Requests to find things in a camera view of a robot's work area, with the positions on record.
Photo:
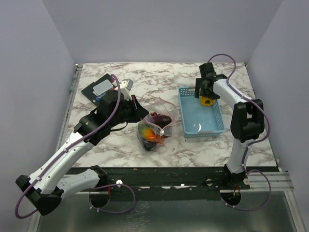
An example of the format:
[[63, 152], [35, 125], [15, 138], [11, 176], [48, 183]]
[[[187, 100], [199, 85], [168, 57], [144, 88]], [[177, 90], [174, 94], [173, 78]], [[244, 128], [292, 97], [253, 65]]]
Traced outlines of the green orange toy mango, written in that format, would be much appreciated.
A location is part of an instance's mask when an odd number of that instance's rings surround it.
[[154, 141], [156, 139], [155, 133], [146, 124], [139, 124], [138, 125], [138, 133], [139, 133], [140, 137], [144, 140]]

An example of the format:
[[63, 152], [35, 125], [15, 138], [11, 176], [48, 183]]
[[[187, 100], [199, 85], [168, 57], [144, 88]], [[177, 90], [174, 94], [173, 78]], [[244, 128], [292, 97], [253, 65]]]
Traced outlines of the yellow toy bell pepper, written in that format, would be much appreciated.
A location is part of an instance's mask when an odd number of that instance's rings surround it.
[[214, 102], [214, 99], [208, 98], [208, 97], [202, 97], [202, 96], [199, 97], [199, 100], [202, 106], [207, 106], [207, 107], [212, 106]]

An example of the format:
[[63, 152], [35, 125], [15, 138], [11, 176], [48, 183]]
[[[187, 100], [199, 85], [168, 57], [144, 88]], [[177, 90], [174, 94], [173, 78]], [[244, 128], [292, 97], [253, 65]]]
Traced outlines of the clear pink zip top bag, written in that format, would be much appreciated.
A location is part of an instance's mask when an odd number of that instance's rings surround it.
[[[172, 136], [173, 126], [174, 126], [175, 122], [180, 117], [180, 112], [179, 112], [179, 109], [177, 108], [177, 106], [175, 104], [163, 99], [163, 98], [158, 98], [158, 100], [156, 102], [145, 106], [145, 109], [149, 111], [149, 114], [143, 120], [141, 120], [138, 123], [138, 125], [139, 124], [146, 124], [151, 128], [151, 130], [155, 133], [155, 135], [160, 135], [160, 136], [165, 135], [165, 136], [167, 136], [167, 138], [170, 138]], [[156, 113], [161, 114], [161, 115], [170, 116], [171, 119], [172, 119], [172, 122], [169, 125], [165, 126], [163, 129], [160, 128], [159, 126], [155, 125], [151, 121], [150, 113], [153, 113], [153, 112], [156, 112]], [[137, 128], [137, 138], [138, 138], [140, 143], [141, 143], [142, 140], [144, 140], [140, 137], [140, 135], [138, 133], [138, 128]]]

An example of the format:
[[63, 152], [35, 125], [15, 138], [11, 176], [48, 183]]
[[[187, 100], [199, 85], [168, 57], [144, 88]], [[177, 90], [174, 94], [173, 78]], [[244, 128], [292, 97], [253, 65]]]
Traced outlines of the orange toy pumpkin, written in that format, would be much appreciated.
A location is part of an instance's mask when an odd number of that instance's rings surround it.
[[156, 143], [158, 143], [158, 144], [162, 144], [162, 143], [164, 143], [164, 141], [167, 139], [167, 136], [165, 136], [165, 135], [162, 135], [162, 136], [160, 136], [160, 135], [156, 135], [155, 136], [155, 142]]

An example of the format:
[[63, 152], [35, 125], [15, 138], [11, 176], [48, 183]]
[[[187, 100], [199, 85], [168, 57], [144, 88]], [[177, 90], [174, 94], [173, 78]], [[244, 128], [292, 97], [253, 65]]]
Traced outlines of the dark purple toy eggplant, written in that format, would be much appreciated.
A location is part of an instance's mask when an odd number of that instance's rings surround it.
[[143, 148], [146, 151], [152, 151], [156, 148], [157, 143], [156, 142], [152, 142], [152, 141], [147, 141], [147, 140], [142, 140], [141, 144], [143, 145]]

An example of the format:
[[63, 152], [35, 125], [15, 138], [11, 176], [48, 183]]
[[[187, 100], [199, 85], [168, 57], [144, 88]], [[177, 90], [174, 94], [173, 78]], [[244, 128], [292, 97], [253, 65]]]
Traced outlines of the dark red toy grapes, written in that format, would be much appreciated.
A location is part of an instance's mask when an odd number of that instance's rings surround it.
[[150, 113], [150, 115], [151, 115], [152, 118], [160, 116], [160, 114], [158, 114], [156, 112]]

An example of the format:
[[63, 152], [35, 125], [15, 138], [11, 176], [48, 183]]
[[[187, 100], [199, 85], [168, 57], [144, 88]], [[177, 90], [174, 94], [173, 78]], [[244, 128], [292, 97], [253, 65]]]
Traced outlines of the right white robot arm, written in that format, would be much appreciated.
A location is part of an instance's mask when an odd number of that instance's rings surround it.
[[231, 156], [224, 166], [222, 184], [233, 189], [246, 174], [245, 163], [251, 145], [264, 132], [263, 102], [253, 100], [231, 85], [224, 74], [217, 74], [211, 62], [199, 66], [195, 98], [203, 106], [212, 106], [217, 99], [224, 100], [233, 110], [230, 130], [234, 137]]

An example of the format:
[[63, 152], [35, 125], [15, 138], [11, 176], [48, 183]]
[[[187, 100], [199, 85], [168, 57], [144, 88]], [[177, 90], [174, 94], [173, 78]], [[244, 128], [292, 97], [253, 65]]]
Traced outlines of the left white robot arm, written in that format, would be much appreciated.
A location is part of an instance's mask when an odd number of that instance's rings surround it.
[[122, 123], [137, 123], [148, 115], [135, 95], [126, 100], [120, 91], [109, 90], [97, 108], [82, 117], [63, 146], [37, 171], [16, 179], [22, 197], [33, 204], [42, 216], [53, 212], [61, 201], [86, 189], [103, 190], [108, 174], [99, 166], [91, 166], [80, 174], [64, 178], [73, 164], [94, 148], [112, 129]]

